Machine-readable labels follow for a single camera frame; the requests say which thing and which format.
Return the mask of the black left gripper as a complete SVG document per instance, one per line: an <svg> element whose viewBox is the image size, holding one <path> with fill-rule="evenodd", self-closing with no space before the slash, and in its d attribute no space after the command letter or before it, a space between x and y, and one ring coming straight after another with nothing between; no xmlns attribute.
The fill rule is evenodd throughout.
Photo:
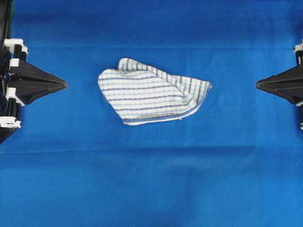
<svg viewBox="0 0 303 227"><path fill-rule="evenodd" d="M4 39L0 65L0 91L4 95L5 113L0 117L2 128L21 128L21 107L29 105L38 98L67 88L67 83L30 63L23 61L28 55L28 48L23 39Z"/></svg>

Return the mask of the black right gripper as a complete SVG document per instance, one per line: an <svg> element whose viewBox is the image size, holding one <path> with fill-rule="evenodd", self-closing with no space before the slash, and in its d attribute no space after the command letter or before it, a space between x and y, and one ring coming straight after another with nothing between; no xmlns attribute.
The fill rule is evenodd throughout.
<svg viewBox="0 0 303 227"><path fill-rule="evenodd" d="M256 82L256 88L264 92L286 99L291 104L300 107L300 128L303 128L303 84L295 82L303 79L303 40L294 47L297 66L277 75Z"/></svg>

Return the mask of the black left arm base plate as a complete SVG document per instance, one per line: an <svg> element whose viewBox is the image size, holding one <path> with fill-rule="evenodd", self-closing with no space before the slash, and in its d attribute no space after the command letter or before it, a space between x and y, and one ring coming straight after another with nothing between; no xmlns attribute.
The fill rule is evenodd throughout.
<svg viewBox="0 0 303 227"><path fill-rule="evenodd" d="M18 128L3 128L3 127L0 127L0 144L2 144L16 130L18 130Z"/></svg>

